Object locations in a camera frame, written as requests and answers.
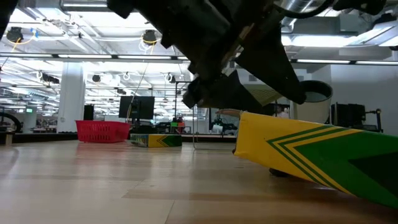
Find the yellow and green board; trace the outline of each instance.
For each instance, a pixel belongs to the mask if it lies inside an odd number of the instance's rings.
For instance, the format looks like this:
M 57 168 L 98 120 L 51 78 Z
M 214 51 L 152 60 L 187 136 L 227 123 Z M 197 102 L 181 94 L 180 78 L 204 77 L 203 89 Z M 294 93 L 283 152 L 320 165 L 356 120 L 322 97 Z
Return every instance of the yellow and green board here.
M 131 134 L 130 141 L 133 145 L 141 147 L 182 146 L 182 137 L 176 134 Z
M 398 208 L 398 138 L 243 113 L 235 155 Z

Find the cylinder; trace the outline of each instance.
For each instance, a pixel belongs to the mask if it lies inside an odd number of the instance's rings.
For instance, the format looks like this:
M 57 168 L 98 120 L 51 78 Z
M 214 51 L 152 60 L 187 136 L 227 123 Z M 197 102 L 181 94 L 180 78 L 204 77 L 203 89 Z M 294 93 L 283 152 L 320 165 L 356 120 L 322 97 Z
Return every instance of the cylinder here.
M 333 89 L 330 85 L 315 80 L 300 82 L 307 99 L 302 105 L 290 104 L 290 118 L 324 124 L 330 111 Z

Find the wooden floor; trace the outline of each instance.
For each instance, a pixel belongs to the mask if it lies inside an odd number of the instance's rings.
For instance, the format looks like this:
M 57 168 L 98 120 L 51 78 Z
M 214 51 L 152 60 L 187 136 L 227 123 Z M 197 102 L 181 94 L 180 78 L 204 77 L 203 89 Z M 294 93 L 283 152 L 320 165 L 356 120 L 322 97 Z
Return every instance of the wooden floor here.
M 67 141 L 0 147 L 0 220 L 398 223 L 398 211 L 300 179 L 270 176 L 230 150 Z

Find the red basket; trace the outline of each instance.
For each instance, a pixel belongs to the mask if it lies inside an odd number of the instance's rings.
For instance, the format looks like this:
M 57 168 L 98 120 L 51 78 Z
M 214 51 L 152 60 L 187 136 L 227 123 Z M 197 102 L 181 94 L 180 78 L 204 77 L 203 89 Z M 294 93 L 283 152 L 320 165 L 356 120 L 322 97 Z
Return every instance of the red basket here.
M 130 130 L 130 124 L 115 121 L 76 121 L 76 126 L 82 142 L 122 142 Z

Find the ceiling pipe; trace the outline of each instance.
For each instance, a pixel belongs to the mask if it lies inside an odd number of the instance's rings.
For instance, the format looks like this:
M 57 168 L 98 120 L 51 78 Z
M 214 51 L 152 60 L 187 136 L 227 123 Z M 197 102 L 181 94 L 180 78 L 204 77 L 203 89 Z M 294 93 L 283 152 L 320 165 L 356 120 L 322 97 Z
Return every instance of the ceiling pipe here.
M 282 4 L 280 5 L 286 10 L 293 11 L 293 12 L 303 12 L 309 7 L 314 0 L 283 0 Z M 297 19 L 285 17 L 282 19 L 282 32 L 293 32 L 294 23 Z

